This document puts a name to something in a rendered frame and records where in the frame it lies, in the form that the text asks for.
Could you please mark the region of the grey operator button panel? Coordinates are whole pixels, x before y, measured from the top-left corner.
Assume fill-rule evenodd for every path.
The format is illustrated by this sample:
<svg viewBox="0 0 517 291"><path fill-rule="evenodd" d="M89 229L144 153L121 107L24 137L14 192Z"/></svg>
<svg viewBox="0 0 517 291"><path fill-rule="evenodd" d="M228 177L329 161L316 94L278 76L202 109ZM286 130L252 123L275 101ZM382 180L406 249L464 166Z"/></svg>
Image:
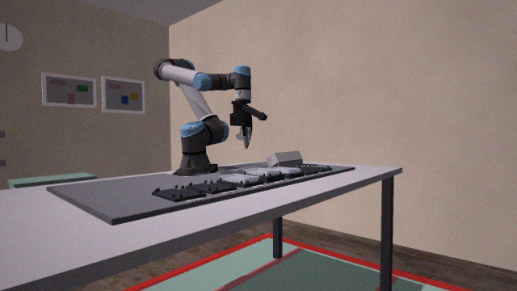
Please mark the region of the grey operator button panel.
<svg viewBox="0 0 517 291"><path fill-rule="evenodd" d="M303 158L299 151L289 151L274 153L266 158L269 167L298 167L303 165L313 165L303 163Z"/></svg>

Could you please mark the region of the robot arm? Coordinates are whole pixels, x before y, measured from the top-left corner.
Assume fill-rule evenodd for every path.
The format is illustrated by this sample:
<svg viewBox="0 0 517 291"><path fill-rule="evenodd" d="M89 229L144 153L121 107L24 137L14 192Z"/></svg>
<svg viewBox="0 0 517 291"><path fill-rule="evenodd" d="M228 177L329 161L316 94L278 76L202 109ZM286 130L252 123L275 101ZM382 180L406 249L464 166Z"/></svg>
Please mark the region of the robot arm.
<svg viewBox="0 0 517 291"><path fill-rule="evenodd" d="M225 141L229 135L229 126L225 121L219 120L217 115L212 114L201 91L234 89L236 100L251 99L250 67L237 65L234 72L229 74L201 74L195 71L189 60L163 58L155 62L153 73L157 78L173 81L181 88L198 119L181 127L183 157L180 171L192 174L210 170L211 163L206 154L206 146Z"/></svg>

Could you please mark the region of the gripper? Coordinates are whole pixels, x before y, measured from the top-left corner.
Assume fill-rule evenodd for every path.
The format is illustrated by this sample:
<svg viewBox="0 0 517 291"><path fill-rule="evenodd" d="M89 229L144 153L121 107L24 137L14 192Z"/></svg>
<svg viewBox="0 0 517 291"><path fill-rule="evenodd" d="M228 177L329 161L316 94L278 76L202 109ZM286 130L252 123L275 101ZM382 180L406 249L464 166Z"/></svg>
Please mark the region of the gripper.
<svg viewBox="0 0 517 291"><path fill-rule="evenodd" d="M235 101L231 101L231 104L233 105L233 113L230 114L230 125L241 126L240 132L236 134L236 138L244 141L246 149L250 144L252 134L252 115L242 110L243 105L246 105L247 103L250 103L249 99L237 99Z"/></svg>

